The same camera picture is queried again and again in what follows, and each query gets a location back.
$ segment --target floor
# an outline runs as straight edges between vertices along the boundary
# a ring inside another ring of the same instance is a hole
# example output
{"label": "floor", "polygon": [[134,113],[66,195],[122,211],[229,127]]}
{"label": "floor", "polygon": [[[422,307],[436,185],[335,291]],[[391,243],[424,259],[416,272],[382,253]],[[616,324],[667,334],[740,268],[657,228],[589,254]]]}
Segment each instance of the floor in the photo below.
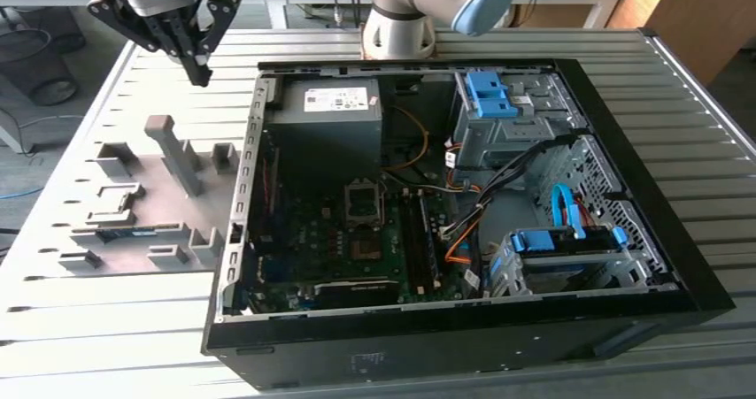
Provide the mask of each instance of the floor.
{"label": "floor", "polygon": [[[314,10],[315,18],[306,19],[302,9],[289,8],[293,28],[326,27],[330,24],[330,10]],[[64,60],[79,83],[76,97],[52,107],[35,107],[0,77],[0,107],[9,111],[19,124],[56,115],[84,116],[95,99],[99,87],[116,60],[126,40],[91,18],[83,9],[75,9],[76,20],[84,36],[84,49],[64,55]],[[231,28],[270,28],[262,5],[242,6]],[[741,123],[751,137],[756,136],[756,62],[749,53],[741,53],[712,82],[711,93],[733,118]],[[7,147],[0,148],[0,196],[24,192],[46,185],[56,167],[67,143],[76,131],[78,119],[54,119],[24,129],[24,142],[36,145],[29,156],[16,155]],[[0,227],[19,228],[35,205],[36,195],[0,200]],[[13,237],[0,235],[0,250],[9,245]]]}

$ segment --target sticker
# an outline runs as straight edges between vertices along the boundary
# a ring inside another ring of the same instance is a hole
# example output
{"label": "sticker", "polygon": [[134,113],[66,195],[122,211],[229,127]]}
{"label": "sticker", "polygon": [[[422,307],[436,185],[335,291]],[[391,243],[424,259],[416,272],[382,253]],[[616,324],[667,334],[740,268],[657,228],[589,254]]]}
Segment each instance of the sticker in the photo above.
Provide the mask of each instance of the sticker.
{"label": "sticker", "polygon": [[454,169],[457,166],[457,155],[452,151],[446,151],[446,167]]}
{"label": "sticker", "polygon": [[481,279],[469,269],[465,271],[465,281],[468,281],[470,287],[477,290],[478,286],[481,285]]}
{"label": "sticker", "polygon": [[351,356],[351,368],[355,374],[369,374],[385,368],[386,354],[385,352],[361,353]]}
{"label": "sticker", "polygon": [[305,91],[305,112],[367,109],[367,88],[313,88]]}
{"label": "sticker", "polygon": [[509,101],[514,105],[533,105],[533,100],[530,100],[529,96],[510,96]]}

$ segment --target orange cable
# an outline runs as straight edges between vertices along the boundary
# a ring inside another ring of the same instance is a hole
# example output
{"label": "orange cable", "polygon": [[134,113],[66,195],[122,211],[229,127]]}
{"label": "orange cable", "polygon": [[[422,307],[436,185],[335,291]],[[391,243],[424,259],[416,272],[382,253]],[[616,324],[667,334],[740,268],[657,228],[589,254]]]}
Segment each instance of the orange cable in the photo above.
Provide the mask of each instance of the orange cable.
{"label": "orange cable", "polygon": [[385,167],[383,168],[385,171],[398,171],[399,169],[403,169],[405,167],[410,167],[425,156],[425,153],[428,152],[428,130],[425,129],[424,124],[417,119],[417,117],[407,110],[405,110],[402,107],[394,106],[394,109],[397,109],[401,113],[403,113],[403,115],[407,118],[410,118],[410,120],[417,125],[417,127],[421,128],[421,132],[424,133],[424,149],[421,150],[421,152],[418,153],[418,155],[414,157],[413,160],[410,160],[409,162],[401,163],[398,165]]}
{"label": "orange cable", "polygon": [[470,234],[470,232],[473,232],[473,228],[476,228],[477,223],[481,221],[481,218],[476,219],[476,222],[473,222],[470,224],[470,226],[468,227],[468,229],[462,232],[462,235],[460,235],[460,238],[457,238],[457,241],[454,242],[454,244],[452,245],[452,247],[449,248],[449,250],[446,251],[446,255],[445,255],[445,261],[450,262],[449,258],[453,257],[452,255],[454,254],[454,251],[457,250],[457,247],[460,247],[460,244],[462,243],[462,240],[466,238],[466,236]]}

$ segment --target power supply label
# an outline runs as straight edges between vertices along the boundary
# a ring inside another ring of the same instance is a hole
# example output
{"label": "power supply label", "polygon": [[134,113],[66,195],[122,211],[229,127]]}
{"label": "power supply label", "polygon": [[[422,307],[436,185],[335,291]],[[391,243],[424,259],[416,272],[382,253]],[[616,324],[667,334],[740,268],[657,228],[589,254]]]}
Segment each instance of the power supply label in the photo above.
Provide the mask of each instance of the power supply label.
{"label": "power supply label", "polygon": [[305,111],[367,110],[367,88],[313,88],[305,91]]}

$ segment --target white label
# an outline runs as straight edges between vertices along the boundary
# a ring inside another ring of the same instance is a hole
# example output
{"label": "white label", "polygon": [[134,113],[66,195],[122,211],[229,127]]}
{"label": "white label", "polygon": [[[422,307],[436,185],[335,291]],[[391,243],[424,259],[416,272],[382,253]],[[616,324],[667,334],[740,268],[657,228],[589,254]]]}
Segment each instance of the white label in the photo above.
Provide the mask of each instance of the white label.
{"label": "white label", "polygon": [[457,155],[452,151],[446,151],[446,167],[454,169],[457,166]]}
{"label": "white label", "polygon": [[367,110],[367,88],[314,88],[305,92],[305,112]]}
{"label": "white label", "polygon": [[533,100],[530,100],[529,96],[510,96],[509,101],[514,105],[525,105],[525,104],[533,105]]}
{"label": "white label", "polygon": [[468,281],[470,287],[477,290],[478,286],[481,285],[481,279],[469,269],[465,271],[465,281]]}

